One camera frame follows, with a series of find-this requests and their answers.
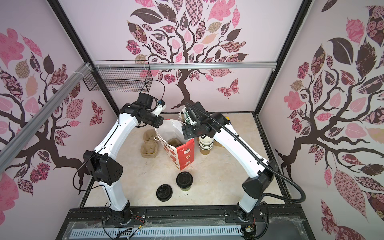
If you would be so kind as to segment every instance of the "wire mesh basket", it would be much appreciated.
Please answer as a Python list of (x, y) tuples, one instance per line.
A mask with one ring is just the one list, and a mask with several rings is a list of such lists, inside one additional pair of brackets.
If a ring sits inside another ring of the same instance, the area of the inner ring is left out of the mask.
[(149, 62), (140, 63), (146, 64), (140, 64), (138, 67), (96, 67), (85, 75), (83, 81), (90, 91), (149, 92), (153, 80)]

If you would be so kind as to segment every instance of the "pink wall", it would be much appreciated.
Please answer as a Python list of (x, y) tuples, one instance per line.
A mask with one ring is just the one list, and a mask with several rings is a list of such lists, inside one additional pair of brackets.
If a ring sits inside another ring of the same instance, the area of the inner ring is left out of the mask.
[(316, 239), (383, 237), (383, 19), (382, 1), (315, 1), (261, 112)]
[[(189, 62), (190, 59), (206, 62), (215, 56), (212, 62), (232, 59), (275, 61), (301, 1), (70, 0), (62, 1), (61, 4), (93, 60), (149, 58), (155, 64)], [(193, 8), (197, 9), (197, 14), (193, 13)], [(150, 11), (158, 17), (148, 18), (143, 11)], [(191, 23), (190, 31), (179, 27), (178, 36), (175, 29), (181, 19)], [(158, 71), (153, 72), (153, 78), (166, 85), (166, 112), (178, 112), (186, 102), (196, 101), (200, 101), (209, 111), (254, 111), (265, 80), (270, 75), (270, 69), (199, 71), (179, 71), (180, 77), (177, 70), (161, 71), (163, 77)], [(191, 72), (198, 79), (190, 79)], [(164, 79), (167, 74), (170, 75), (168, 80)], [(163, 86), (153, 83), (150, 94), (161, 97), (162, 92)], [(112, 92), (112, 96), (121, 107), (135, 101), (137, 93)]]
[[(46, 1), (4, 2), (0, 19), (3, 148), (83, 61)], [(81, 81), (0, 175), (2, 239), (56, 237), (83, 195), (72, 186), (82, 155), (102, 140), (115, 119), (104, 96), (89, 92)], [(83, 182), (84, 189), (90, 177), (85, 169), (79, 172), (75, 185)]]

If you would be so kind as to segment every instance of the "gift bag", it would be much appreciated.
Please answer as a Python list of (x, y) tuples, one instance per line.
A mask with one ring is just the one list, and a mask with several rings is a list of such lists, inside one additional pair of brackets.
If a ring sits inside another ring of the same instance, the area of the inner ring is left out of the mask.
[[(174, 119), (163, 120), (163, 124), (159, 128), (155, 128), (157, 136), (155, 140), (160, 141), (167, 152), (169, 158), (176, 167), (183, 170), (194, 161), (195, 140), (184, 140), (182, 133), (182, 123)], [(170, 139), (178, 139), (181, 146), (174, 147), (168, 144)]]

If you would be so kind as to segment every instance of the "butterfly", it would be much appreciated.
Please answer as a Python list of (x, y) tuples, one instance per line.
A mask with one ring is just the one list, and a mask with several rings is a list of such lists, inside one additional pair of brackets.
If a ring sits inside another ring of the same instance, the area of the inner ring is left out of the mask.
[(92, 108), (93, 111), (95, 112), (95, 115), (91, 118), (91, 121), (89, 122), (89, 125), (95, 125), (95, 124), (100, 124), (103, 122), (103, 118), (100, 116), (103, 114), (105, 110), (103, 110), (101, 107), (97, 106), (97, 104), (92, 100)]
[(229, 96), (232, 95), (232, 93), (239, 93), (239, 88), (238, 88), (238, 78), (236, 78), (232, 83), (229, 88), (218, 88), (217, 90), (221, 93), (224, 93), (224, 96), (226, 96), (229, 99)]

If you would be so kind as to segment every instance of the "plastic lid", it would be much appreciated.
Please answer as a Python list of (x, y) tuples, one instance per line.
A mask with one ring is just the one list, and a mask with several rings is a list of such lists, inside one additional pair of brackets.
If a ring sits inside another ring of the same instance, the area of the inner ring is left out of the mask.
[(189, 172), (181, 172), (176, 177), (176, 183), (179, 188), (189, 188), (193, 183), (192, 174)]
[(156, 191), (157, 199), (166, 202), (172, 196), (172, 188), (168, 184), (161, 185)]

